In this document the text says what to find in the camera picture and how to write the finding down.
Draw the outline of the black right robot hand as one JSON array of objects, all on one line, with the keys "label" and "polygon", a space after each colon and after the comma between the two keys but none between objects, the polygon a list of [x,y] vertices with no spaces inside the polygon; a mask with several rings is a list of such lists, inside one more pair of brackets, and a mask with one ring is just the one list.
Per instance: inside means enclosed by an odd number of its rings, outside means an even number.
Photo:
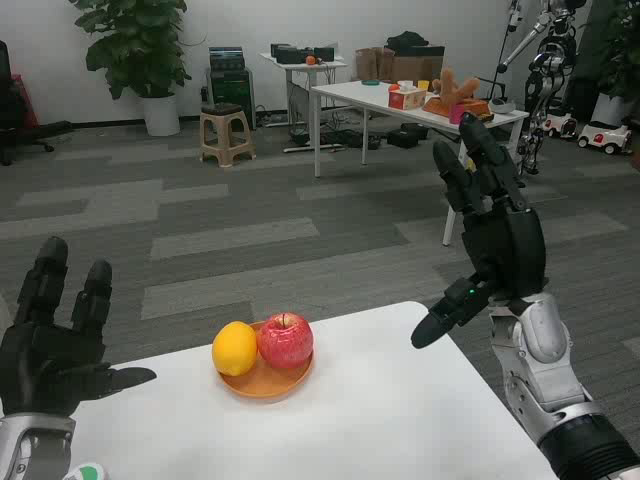
[{"label": "black right robot hand", "polygon": [[471,113],[462,115],[459,131],[475,171],[463,167],[442,141],[434,144],[433,155],[449,205],[463,216],[462,241],[474,273],[457,279],[428,308],[411,335],[416,349],[468,323],[492,298],[524,298],[540,293],[545,285],[541,223],[520,191],[508,150]]}]

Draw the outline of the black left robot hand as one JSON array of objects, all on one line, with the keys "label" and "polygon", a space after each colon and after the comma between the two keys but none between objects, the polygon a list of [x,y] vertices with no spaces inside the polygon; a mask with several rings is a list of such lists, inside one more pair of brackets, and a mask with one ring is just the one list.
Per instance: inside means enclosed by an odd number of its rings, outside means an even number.
[{"label": "black left robot hand", "polygon": [[116,369],[103,360],[103,329],[112,296],[112,267],[97,260],[78,293],[72,325],[55,323],[68,271],[68,245],[53,236],[27,272],[13,324],[1,342],[3,413],[71,416],[80,403],[150,382],[144,367]]}]

